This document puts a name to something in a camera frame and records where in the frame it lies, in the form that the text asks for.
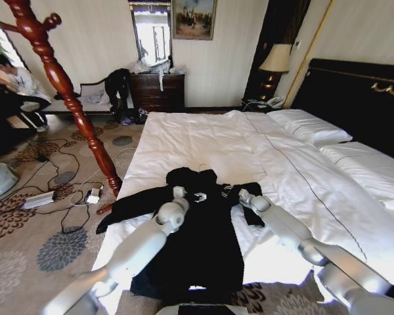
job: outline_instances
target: table lamp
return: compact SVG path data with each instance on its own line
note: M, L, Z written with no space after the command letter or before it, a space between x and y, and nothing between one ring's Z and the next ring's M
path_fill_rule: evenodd
M268 72L268 76L261 84L261 100L273 97L280 77L289 71L289 56L291 44L274 44L267 58L260 66L261 71Z

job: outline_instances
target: floral rug pattern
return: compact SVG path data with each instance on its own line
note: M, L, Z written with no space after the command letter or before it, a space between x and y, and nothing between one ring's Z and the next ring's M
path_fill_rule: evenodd
M91 118L95 132L114 158L123 178L139 143L141 125L122 126L108 116ZM14 188L0 198L0 315L39 314L80 274L91 269L104 235L95 229L96 210L115 201L106 178L70 117L49 116L50 129L20 144L1 161L19 174ZM39 156L46 157L39 161ZM97 205L81 203L88 190L101 188ZM55 191L55 201L21 210L28 196ZM232 295L231 304L274 315L346 315L339 305L318 304L321 295L308 277L302 285L253 283ZM126 291L118 314L155 314L161 302Z

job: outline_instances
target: carved wooden pole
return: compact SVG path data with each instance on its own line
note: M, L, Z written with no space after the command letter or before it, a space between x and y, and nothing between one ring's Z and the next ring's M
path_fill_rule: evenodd
M48 42L47 31L60 24L61 18L56 13L52 13L50 17L41 23L30 7L30 0L4 1L9 5L16 18L18 32L31 43L33 51L41 57L48 79L62 95L64 104L72 112L74 122L80 133L87 139L89 148L92 150L100 169L108 179L114 195L118 195L121 188L121 179L117 176L114 163L106 152L103 143L98 139L92 123L83 112L80 101L74 95L73 84L54 57L54 50Z

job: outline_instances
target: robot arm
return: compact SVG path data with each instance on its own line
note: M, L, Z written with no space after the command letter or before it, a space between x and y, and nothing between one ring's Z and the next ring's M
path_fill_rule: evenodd
M43 309L43 314L96 314L97 298L112 292L126 273L138 274L162 249L167 236L182 225L189 208L184 196L184 189L175 187L174 200L162 205L152 220L122 241L107 265L80 276ZM394 299L383 295L391 284L358 258L340 246L317 241L301 221L266 197L241 190L240 203L253 209L285 245L323 267L320 281L351 315L394 315Z
M97 298L115 290L126 274L138 274L162 249L168 235L182 225L189 208L184 196L184 189L175 187L174 200L163 204L152 220L122 241L105 266L81 275L50 301L42 314L96 314Z
M384 295L391 284L375 270L342 247L314 239L301 221L268 198L244 189L239 195L240 203L251 208L284 245L324 267L318 274L320 281L352 315L394 314L394 299Z

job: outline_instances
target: nightstand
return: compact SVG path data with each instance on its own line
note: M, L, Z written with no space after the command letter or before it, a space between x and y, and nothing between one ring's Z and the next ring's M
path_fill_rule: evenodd
M281 108L272 108L268 105L261 105L257 103L250 102L249 100L241 100L242 111L243 112L256 112L256 113L269 113L275 110L281 110Z

